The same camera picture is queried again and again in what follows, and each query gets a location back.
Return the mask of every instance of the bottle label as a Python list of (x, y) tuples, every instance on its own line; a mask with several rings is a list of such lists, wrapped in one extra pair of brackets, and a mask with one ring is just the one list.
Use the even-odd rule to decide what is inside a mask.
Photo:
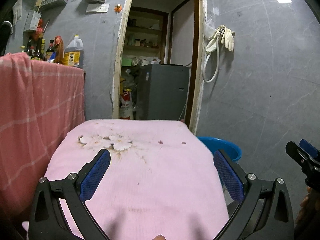
[(48, 52), (46, 52), (46, 54), (45, 54), (45, 58), (47, 59), (47, 60), (49, 60), (50, 59), (50, 57), (51, 57), (51, 55), (52, 55), (52, 51), (48, 51)]
[(64, 63), (68, 66), (79, 66), (80, 51), (67, 52), (64, 54)]

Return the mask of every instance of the blue textured pad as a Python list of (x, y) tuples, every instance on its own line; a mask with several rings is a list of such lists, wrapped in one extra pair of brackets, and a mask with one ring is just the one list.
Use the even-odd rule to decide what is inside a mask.
[(98, 159), (96, 164), (88, 172), (88, 175), (84, 178), (81, 183), (80, 188), (80, 199), (84, 203), (86, 200), (92, 198), (94, 192), (96, 191), (103, 175), (106, 173), (107, 168), (110, 165), (110, 153), (105, 150), (105, 152)]
[(220, 151), (213, 154), (213, 163), (231, 198), (241, 203), (244, 199), (243, 185)]
[(308, 143), (305, 139), (302, 139), (299, 143), (299, 146), (312, 158), (318, 157), (318, 150)]

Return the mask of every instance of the silver bolt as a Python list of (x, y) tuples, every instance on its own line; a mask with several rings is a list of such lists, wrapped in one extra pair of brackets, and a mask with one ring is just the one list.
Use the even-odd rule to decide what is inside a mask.
[(46, 177), (41, 177), (41, 178), (39, 179), (39, 182), (40, 182), (40, 183), (44, 183), (46, 179), (47, 179)]
[(68, 179), (74, 179), (77, 175), (75, 173), (70, 173)]
[(248, 178), (251, 180), (255, 180), (257, 177), (253, 173), (248, 174)]
[(280, 183), (280, 184), (284, 184), (284, 180), (281, 179), (281, 178), (278, 178), (277, 181), (278, 181), (278, 183)]

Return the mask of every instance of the faucet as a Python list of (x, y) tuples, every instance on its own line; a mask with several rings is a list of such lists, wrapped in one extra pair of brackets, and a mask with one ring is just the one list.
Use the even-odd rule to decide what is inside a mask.
[(4, 21), (3, 25), (8, 25), (10, 27), (10, 35), (13, 33), (12, 23), (9, 21)]

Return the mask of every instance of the refrigerator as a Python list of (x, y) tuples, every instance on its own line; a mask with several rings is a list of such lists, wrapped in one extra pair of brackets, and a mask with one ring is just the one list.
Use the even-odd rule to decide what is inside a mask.
[(150, 64), (140, 67), (137, 86), (137, 120), (184, 118), (189, 86), (189, 68)]

